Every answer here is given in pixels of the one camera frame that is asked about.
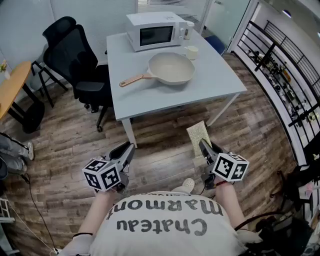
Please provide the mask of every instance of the black cable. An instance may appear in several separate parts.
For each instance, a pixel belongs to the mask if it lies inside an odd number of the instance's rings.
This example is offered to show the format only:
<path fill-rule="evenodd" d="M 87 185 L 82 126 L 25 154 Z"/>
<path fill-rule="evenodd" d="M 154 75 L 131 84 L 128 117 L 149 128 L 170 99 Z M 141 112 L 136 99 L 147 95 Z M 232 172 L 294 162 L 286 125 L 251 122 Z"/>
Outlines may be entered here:
<path fill-rule="evenodd" d="M 256 219 L 259 219 L 261 217 L 264 217 L 264 216 L 269 216 L 269 215 L 285 215 L 285 213 L 281 212 L 281 211 L 270 211 L 270 212 L 266 212 L 266 213 L 263 213 L 263 214 L 260 214 L 260 215 L 257 215 L 257 216 L 254 216 L 252 218 L 248 218 L 246 221 L 242 222 L 240 225 L 238 225 L 234 230 L 235 231 L 238 231 L 239 229 L 241 229 L 243 226 L 247 225 L 248 223 L 250 222 L 253 222 L 255 221 Z"/>
<path fill-rule="evenodd" d="M 203 187 L 203 189 L 202 189 L 201 193 L 200 193 L 200 194 L 197 194 L 197 196 L 200 196 L 200 195 L 205 191 L 206 187 L 207 187 L 207 184 L 206 184 L 206 185 L 204 185 L 204 187 Z"/>
<path fill-rule="evenodd" d="M 40 217 L 41 217 L 41 219 L 42 219 L 42 221 L 43 221 L 43 224 L 44 224 L 46 230 L 48 231 L 48 234 L 49 234 L 50 239 L 51 239 L 51 241 L 52 241 L 52 245 L 53 245 L 54 250 L 55 250 L 56 252 L 58 252 L 58 250 L 57 250 L 57 248 L 56 248 L 56 246 L 55 246 L 54 240 L 53 240 L 53 238 L 52 238 L 52 236 L 51 236 L 51 233 L 50 233 L 50 231 L 49 231 L 49 229 L 48 229 L 48 227 L 47 227 L 47 224 L 46 224 L 46 222 L 45 222 L 45 219 L 42 217 L 40 211 L 38 210 L 38 207 L 37 207 L 37 205 L 36 205 L 36 203 L 35 203 L 35 201 L 34 201 L 34 197 L 32 196 L 30 176 L 29 176 L 28 173 L 25 174 L 25 175 L 28 176 L 28 178 L 26 178 L 23 174 L 20 174 L 20 175 L 21 175 L 21 177 L 24 179 L 24 181 L 29 185 L 29 191 L 30 191 L 30 196 L 31 196 L 32 202 L 33 202 L 33 204 L 34 204 L 37 212 L 39 213 L 39 215 L 40 215 Z"/>

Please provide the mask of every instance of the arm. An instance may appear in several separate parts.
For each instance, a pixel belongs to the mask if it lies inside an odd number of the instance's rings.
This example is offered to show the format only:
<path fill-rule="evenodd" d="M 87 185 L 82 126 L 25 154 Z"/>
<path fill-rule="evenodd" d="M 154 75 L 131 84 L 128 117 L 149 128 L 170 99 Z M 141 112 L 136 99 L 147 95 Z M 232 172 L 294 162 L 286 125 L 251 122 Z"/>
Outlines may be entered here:
<path fill-rule="evenodd" d="M 72 241 L 59 253 L 61 256 L 89 255 L 90 246 L 94 241 L 91 234 L 97 233 L 108 211 L 112 208 L 115 193 L 99 191 L 78 231 Z"/>
<path fill-rule="evenodd" d="M 217 178 L 215 178 L 215 183 L 222 181 L 222 179 L 217 181 Z M 216 187 L 215 201 L 225 209 L 233 228 L 246 220 L 240 208 L 235 188 L 231 183 L 224 183 Z M 245 225 L 242 229 L 248 229 L 248 226 Z"/>
<path fill-rule="evenodd" d="M 112 190 L 107 192 L 99 191 L 96 194 L 78 233 L 97 233 L 101 223 L 113 206 L 115 196 L 116 194 Z"/>

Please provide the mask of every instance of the white cup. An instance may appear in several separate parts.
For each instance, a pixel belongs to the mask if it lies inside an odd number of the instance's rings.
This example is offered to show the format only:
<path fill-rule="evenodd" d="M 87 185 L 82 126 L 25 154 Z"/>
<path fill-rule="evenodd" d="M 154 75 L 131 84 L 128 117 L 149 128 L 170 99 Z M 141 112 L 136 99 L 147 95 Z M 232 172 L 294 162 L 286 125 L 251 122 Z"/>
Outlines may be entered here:
<path fill-rule="evenodd" d="M 194 30 L 194 26 L 195 26 L 195 24 L 192 21 L 186 22 L 186 28 L 185 28 L 185 32 L 184 32 L 184 39 L 185 40 L 190 39 L 191 33 Z"/>
<path fill-rule="evenodd" d="M 195 60 L 198 56 L 198 51 L 199 49 L 195 46 L 188 46 L 188 47 L 184 47 L 186 49 L 186 54 L 185 56 L 189 59 L 189 60 Z"/>

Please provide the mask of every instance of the wooden pan handle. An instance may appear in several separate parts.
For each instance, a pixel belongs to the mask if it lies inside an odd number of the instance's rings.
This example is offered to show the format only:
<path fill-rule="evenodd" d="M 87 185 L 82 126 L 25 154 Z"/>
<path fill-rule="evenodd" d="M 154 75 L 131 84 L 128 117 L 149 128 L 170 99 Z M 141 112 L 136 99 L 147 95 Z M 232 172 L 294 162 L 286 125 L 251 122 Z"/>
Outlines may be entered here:
<path fill-rule="evenodd" d="M 149 73 L 145 73 L 145 74 L 138 74 L 134 77 L 131 77 L 127 80 L 122 81 L 119 85 L 120 87 L 125 87 L 128 86 L 136 81 L 139 81 L 140 79 L 151 79 L 154 78 L 153 76 L 151 76 Z"/>

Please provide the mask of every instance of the wall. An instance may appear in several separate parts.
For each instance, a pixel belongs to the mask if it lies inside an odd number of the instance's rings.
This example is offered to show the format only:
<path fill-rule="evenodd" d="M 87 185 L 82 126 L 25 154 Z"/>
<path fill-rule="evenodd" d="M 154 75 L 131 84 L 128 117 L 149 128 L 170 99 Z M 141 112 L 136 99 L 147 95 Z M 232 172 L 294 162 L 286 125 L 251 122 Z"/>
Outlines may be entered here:
<path fill-rule="evenodd" d="M 292 19 L 267 5 L 259 4 L 252 21 L 264 29 L 267 20 L 272 22 L 296 44 L 320 74 L 320 47 Z"/>
<path fill-rule="evenodd" d="M 23 61 L 36 60 L 47 43 L 43 31 L 61 17 L 71 16 L 83 26 L 99 64 L 106 64 L 106 36 L 125 32 L 126 14 L 134 12 L 134 0 L 3 0 L 0 4 L 0 62 L 6 59 L 14 69 Z M 0 82 L 3 79 L 4 75 L 0 74 Z M 16 101 L 25 95 L 21 90 Z"/>
<path fill-rule="evenodd" d="M 250 0 L 220 0 L 220 2 L 221 4 L 212 3 L 205 25 L 228 46 Z"/>
<path fill-rule="evenodd" d="M 320 19 L 320 2 L 319 0 L 298 0 L 312 11 Z"/>

